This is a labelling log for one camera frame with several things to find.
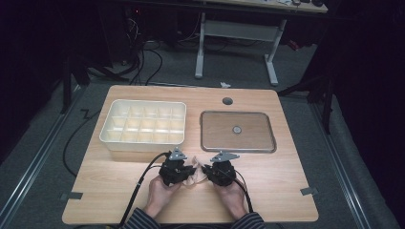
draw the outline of metal frame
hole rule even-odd
[[[332,137],[323,128],[322,114],[319,111],[319,107],[316,104],[310,103],[309,108],[312,111],[312,114],[317,119],[316,123],[318,124],[319,130],[322,132],[322,136],[324,137],[324,140],[328,145],[330,162],[333,166],[334,172],[336,173],[336,177],[339,180],[343,195],[345,196],[349,208],[352,211],[352,215],[357,224],[357,227],[361,229],[372,228],[369,223],[367,214],[362,207],[360,198],[358,197],[358,194],[352,185],[352,181],[346,173],[345,166],[340,159],[340,155],[337,152],[336,147],[334,146]]]
[[[36,177],[38,176],[43,165],[45,164],[45,161],[51,153],[53,143],[56,140],[57,135],[60,133],[63,124],[69,116],[74,104],[83,95],[84,91],[85,89],[80,88],[79,86],[75,88],[75,94],[71,106],[65,111],[64,114],[59,115],[57,121],[48,132],[48,135],[46,136],[44,142],[36,153],[29,168],[21,177],[20,181],[9,197],[9,200],[2,208],[0,212],[0,228],[8,228],[15,213],[23,202],[26,194],[30,191],[31,186],[35,182]]]
[[[206,35],[259,40],[272,42],[269,54],[265,55],[268,78],[272,86],[278,85],[277,75],[274,70],[273,58],[283,35],[287,20],[283,19],[279,27],[259,26],[252,24],[233,23],[224,21],[206,20],[205,13],[202,13],[200,27],[200,46],[197,53],[195,77],[203,78],[203,42]]]

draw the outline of gray carpet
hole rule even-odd
[[[265,43],[250,47],[253,52],[261,52]],[[222,48],[222,44],[207,44],[209,50]],[[231,88],[272,89],[281,91],[299,82],[305,67],[308,65],[315,46],[303,48],[297,52],[289,47],[281,46],[276,53],[274,65],[279,77],[279,86],[271,87],[266,74],[266,66],[261,55],[250,51],[236,52],[240,47],[226,46],[220,51],[205,53],[204,78],[195,79],[196,48],[177,47],[175,49],[160,46],[158,52],[163,64],[151,84],[169,83],[200,87],[221,87],[225,82]],[[141,73],[142,82],[159,66],[160,60],[152,52],[145,52],[145,66]],[[63,193],[69,193],[75,182],[63,166],[62,154],[66,142],[75,129],[85,121],[82,109],[89,114],[98,111],[109,87],[117,82],[93,77],[90,86],[85,89],[72,112],[67,117],[62,131],[57,136],[40,173],[34,180],[30,191],[25,196],[13,217],[9,228],[73,228],[62,222],[61,216],[66,205],[60,199]],[[53,126],[62,108],[61,87],[53,93],[52,100],[44,107],[31,123],[9,158],[0,167],[0,183],[2,184],[0,204],[4,206],[18,184],[19,179],[28,169],[33,157]],[[301,94],[281,98],[288,126],[301,158],[309,185],[316,187],[319,194],[314,196],[319,212],[319,220],[311,223],[282,223],[285,228],[357,228],[350,205],[347,203],[339,180],[330,161],[329,148],[319,129],[313,112]],[[366,212],[370,214],[372,228],[399,228],[390,210],[385,206],[370,174],[358,155],[346,124],[335,106],[330,128],[332,138],[342,157],[347,171],[355,183]],[[77,132],[67,148],[67,164],[77,172],[96,125],[96,118],[88,121]],[[87,226],[85,228],[105,228],[103,226]],[[279,228],[269,224],[268,228]]]

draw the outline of tape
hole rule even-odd
[[[83,197],[83,193],[71,192],[70,194],[62,194],[60,196],[60,200],[66,201],[68,199],[81,199],[82,197]]]
[[[319,193],[317,188],[311,188],[311,187],[301,189],[300,191],[303,196],[306,196],[309,194],[312,194],[313,196],[315,196]]]

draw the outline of small object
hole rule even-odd
[[[292,5],[299,6],[299,5],[301,5],[301,1],[300,0],[292,0]]]
[[[311,2],[315,7],[322,7],[324,5],[323,0],[311,0]]]
[[[227,84],[225,82],[221,82],[221,87],[222,88],[230,88],[230,84]]]
[[[173,153],[170,155],[169,160],[181,160],[181,159],[187,159],[187,156],[185,156],[182,153],[182,151],[180,151],[179,147],[176,147]]]
[[[211,158],[211,162],[224,162],[236,158],[239,158],[239,156],[220,151],[219,154]]]
[[[278,3],[284,4],[284,5],[291,5],[291,1],[290,0],[277,0]]]
[[[296,42],[291,41],[291,40],[288,41],[287,45],[288,45],[290,48],[292,48],[294,51],[297,51],[297,50],[300,49],[300,46],[299,46]]]

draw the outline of white desk frame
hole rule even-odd
[[[272,42],[269,54],[265,55],[268,77],[272,86],[278,85],[277,75],[274,71],[273,58],[283,35],[287,20],[282,20],[278,27],[259,26],[224,21],[206,20],[202,13],[200,46],[197,54],[196,78],[203,78],[203,42],[206,35],[222,36],[239,39],[259,40]]]

